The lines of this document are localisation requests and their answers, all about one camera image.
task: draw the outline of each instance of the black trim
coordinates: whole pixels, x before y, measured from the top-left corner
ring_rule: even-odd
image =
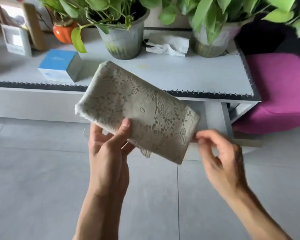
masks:
[[[146,30],[166,30],[166,31],[185,31],[190,32],[191,29],[187,28],[144,28]],[[222,99],[222,100],[242,100],[242,101],[260,101],[260,95],[257,91],[256,85],[252,80],[252,76],[245,59],[242,50],[237,45],[237,49],[241,58],[241,61],[246,70],[248,80],[250,82],[253,95],[248,94],[229,94],[223,93],[221,91],[205,92],[205,91],[174,91],[174,90],[164,90],[165,92],[175,96],[175,97],[186,97],[186,98],[199,98],[199,99]],[[21,88],[21,89],[40,89],[40,90],[54,90],[54,91],[70,91],[70,92],[85,92],[88,88],[86,85],[68,85],[68,84],[49,84],[49,83],[28,83],[28,82],[10,82],[10,81],[0,81],[1,88]]]

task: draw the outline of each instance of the hand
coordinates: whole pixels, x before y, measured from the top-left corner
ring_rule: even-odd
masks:
[[[124,119],[115,135],[102,133],[102,128],[91,123],[89,139],[89,191],[100,196],[116,193],[124,197],[129,185],[127,156],[135,148],[127,142],[131,122]]]
[[[221,197],[227,201],[246,192],[248,184],[241,147],[232,144],[216,130],[199,131],[196,138],[207,177]],[[212,147],[218,149],[219,157],[213,155]]]

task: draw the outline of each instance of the tissue box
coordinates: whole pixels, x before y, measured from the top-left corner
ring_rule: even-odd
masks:
[[[76,81],[82,60],[76,51],[51,49],[40,63],[38,70],[52,81],[72,83]]]

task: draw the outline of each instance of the pink cushion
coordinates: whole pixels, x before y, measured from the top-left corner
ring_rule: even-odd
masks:
[[[300,57],[294,54],[247,56],[262,103],[234,123],[244,133],[265,134],[300,126]]]

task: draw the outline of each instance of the white device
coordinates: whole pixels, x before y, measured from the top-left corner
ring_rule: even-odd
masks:
[[[8,52],[32,56],[27,30],[5,24],[1,24],[1,27]]]

